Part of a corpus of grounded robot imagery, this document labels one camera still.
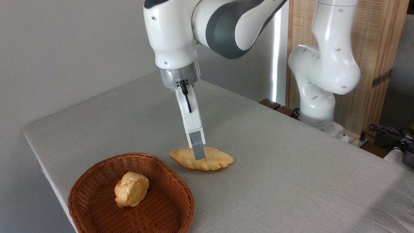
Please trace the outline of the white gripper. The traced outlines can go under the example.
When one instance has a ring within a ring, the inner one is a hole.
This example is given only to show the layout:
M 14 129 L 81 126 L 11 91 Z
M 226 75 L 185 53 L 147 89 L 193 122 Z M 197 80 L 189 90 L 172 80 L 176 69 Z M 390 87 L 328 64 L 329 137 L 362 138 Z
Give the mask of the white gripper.
M 175 89 L 188 145 L 193 150 L 195 160 L 198 161 L 205 158 L 205 137 L 198 102 L 192 86 L 188 86 L 187 91 L 188 94 L 183 94 L 181 87 Z

